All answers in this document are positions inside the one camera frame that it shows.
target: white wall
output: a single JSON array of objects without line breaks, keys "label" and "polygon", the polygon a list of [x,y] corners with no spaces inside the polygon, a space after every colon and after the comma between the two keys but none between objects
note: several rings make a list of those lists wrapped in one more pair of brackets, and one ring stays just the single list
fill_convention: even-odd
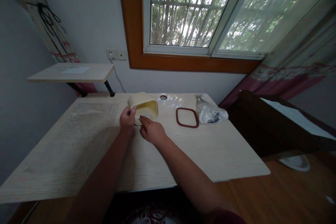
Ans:
[{"label": "white wall", "polygon": [[[54,64],[22,7],[0,0],[0,185],[75,100],[66,84],[28,83]],[[0,204],[7,223],[18,204]]]},{"label": "white wall", "polygon": [[336,74],[327,76],[289,102],[336,129]]},{"label": "white wall", "polygon": [[[109,63],[105,49],[127,50],[120,0],[47,0],[62,20],[79,59],[84,63]],[[128,61],[115,61],[127,92],[208,93],[216,103],[244,77],[242,74],[169,72],[130,69]],[[112,73],[108,80],[122,92]],[[104,85],[99,91],[107,92]]]}]

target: plastic bag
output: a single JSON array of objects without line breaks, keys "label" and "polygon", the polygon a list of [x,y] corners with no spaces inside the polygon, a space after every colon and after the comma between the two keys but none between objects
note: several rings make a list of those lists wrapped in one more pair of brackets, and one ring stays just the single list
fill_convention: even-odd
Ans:
[{"label": "plastic bag", "polygon": [[225,109],[219,108],[217,105],[203,100],[202,94],[196,94],[195,97],[197,99],[196,113],[200,124],[213,124],[229,119],[229,114]]}]

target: white paper on shelf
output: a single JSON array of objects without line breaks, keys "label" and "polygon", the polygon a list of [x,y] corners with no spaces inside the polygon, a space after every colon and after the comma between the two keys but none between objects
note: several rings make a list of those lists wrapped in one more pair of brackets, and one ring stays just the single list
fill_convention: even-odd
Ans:
[{"label": "white paper on shelf", "polygon": [[309,121],[306,117],[304,117],[304,115],[301,114],[299,110],[295,108],[286,107],[284,105],[281,105],[279,102],[269,101],[263,98],[261,99],[264,102],[266,102],[268,105],[272,106],[273,108],[278,110],[280,113],[288,117],[290,120],[298,124],[300,127],[304,128],[310,134],[336,140],[335,137],[333,137],[328,132],[321,129],[319,126],[315,125],[314,123]]},{"label": "white paper on shelf", "polygon": [[64,71],[62,71],[61,73],[62,74],[83,74],[83,73],[85,73],[87,70],[89,70],[90,69],[90,67],[89,66],[74,66],[74,67],[70,67],[70,68],[68,68],[68,69],[65,69]]}]

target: window frame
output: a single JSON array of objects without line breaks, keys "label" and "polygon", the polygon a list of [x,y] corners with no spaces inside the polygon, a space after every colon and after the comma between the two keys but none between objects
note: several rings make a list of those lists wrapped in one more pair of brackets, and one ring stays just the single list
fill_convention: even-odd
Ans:
[{"label": "window frame", "polygon": [[[332,0],[320,0],[276,45],[272,52],[219,50],[224,39],[223,36],[230,28],[230,23],[234,21],[240,10],[239,5],[242,5],[243,2],[244,0],[228,1],[224,14],[213,34],[215,39],[212,39],[208,48],[201,48],[154,44],[149,47],[151,17],[146,21],[143,16],[144,6],[148,8],[149,3],[150,9],[150,1],[145,3],[143,0],[121,0],[130,68],[247,74],[257,67],[267,55],[274,57],[290,53],[289,48],[292,50],[296,48],[304,36],[323,18],[325,11],[332,7],[330,4]],[[312,13],[314,13],[314,20],[309,18]]]},{"label": "window frame", "polygon": [[261,60],[144,52],[143,0],[121,0],[130,68],[247,74]]}]

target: pink curtain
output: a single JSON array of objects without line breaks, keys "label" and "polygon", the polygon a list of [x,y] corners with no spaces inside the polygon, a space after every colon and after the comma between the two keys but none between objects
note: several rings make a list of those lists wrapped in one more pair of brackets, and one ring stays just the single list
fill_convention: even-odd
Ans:
[{"label": "pink curtain", "polygon": [[[49,9],[46,0],[17,0],[30,14],[37,31],[55,62],[80,63],[61,27],[61,20]],[[77,83],[86,93],[97,93],[93,83]]]},{"label": "pink curtain", "polygon": [[241,90],[256,95],[277,95],[289,100],[336,72],[336,18],[323,20],[287,56],[267,56],[263,62],[220,103],[227,109]]}]

